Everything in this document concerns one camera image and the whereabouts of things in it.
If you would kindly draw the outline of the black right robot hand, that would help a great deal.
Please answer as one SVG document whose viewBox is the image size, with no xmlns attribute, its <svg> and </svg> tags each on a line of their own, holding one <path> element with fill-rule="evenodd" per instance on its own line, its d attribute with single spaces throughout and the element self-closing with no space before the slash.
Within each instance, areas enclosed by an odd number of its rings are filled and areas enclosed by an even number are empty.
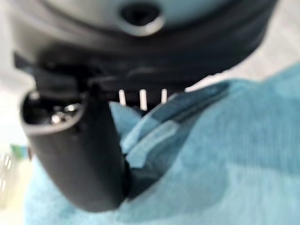
<svg viewBox="0 0 300 225">
<path fill-rule="evenodd" d="M 130 188 L 109 102 L 150 106 L 233 68 L 262 43 L 275 0 L 5 0 L 30 148 L 78 208 L 118 208 Z"/>
</svg>

